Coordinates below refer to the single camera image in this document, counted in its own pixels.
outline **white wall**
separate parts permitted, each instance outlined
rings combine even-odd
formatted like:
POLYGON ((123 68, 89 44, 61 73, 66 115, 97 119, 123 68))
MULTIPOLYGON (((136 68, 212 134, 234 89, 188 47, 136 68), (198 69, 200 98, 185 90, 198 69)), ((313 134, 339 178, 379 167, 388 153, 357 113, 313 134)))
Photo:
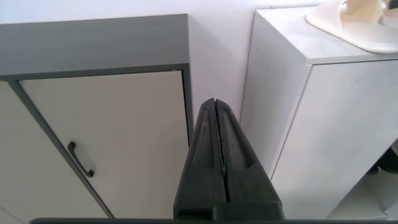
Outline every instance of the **white wall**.
POLYGON ((0 23, 189 14, 194 120, 209 98, 240 117, 255 9, 321 0, 0 0, 0 23))

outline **black plastic object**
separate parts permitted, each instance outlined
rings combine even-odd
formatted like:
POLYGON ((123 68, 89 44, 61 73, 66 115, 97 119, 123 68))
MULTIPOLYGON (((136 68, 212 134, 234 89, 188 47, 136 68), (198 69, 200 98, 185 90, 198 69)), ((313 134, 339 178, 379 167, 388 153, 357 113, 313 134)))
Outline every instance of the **black plastic object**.
POLYGON ((77 158, 76 153, 75 153, 75 149, 76 149, 76 143, 71 141, 68 146, 67 146, 69 153, 72 155, 72 158, 76 161, 77 166, 80 167, 80 169, 83 171, 83 173, 87 176, 87 177, 93 177, 94 176, 94 171, 93 170, 89 170, 87 171, 86 168, 83 166, 83 164, 81 164, 79 158, 77 158))
POLYGON ((376 163, 382 170, 398 174, 398 156, 390 147, 376 163))
POLYGON ((174 219, 283 220, 282 204, 231 108, 202 104, 174 219))

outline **gray frame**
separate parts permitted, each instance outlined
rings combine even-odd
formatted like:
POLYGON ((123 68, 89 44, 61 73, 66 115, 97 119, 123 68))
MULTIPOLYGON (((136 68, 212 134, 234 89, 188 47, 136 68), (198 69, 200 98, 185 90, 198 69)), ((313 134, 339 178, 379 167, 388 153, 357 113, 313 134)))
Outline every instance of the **gray frame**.
POLYGON ((114 218, 111 211, 19 81, 180 70, 190 142, 193 108, 186 14, 1 24, 0 33, 0 82, 8 82, 109 218, 114 218))

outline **gray cabinet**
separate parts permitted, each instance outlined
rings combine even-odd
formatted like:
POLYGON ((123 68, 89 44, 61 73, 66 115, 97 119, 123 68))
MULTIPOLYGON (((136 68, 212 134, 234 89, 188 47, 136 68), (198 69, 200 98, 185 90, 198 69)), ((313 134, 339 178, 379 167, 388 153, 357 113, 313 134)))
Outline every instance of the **gray cabinet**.
POLYGON ((23 222, 172 218, 193 129, 187 15, 0 33, 0 207, 23 222))

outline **white plastic item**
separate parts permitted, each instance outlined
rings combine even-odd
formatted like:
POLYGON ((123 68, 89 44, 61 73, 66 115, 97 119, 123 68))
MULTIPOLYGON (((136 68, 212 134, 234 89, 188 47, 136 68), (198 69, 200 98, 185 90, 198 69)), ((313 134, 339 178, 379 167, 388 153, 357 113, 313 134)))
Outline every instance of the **white plastic item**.
POLYGON ((381 0, 326 0, 307 21, 364 50, 398 52, 398 32, 381 25, 381 17, 381 0))
POLYGON ((384 15, 380 20, 380 24, 393 29, 398 30, 398 8, 390 9, 391 0, 384 0, 386 4, 386 9, 384 10, 384 15))

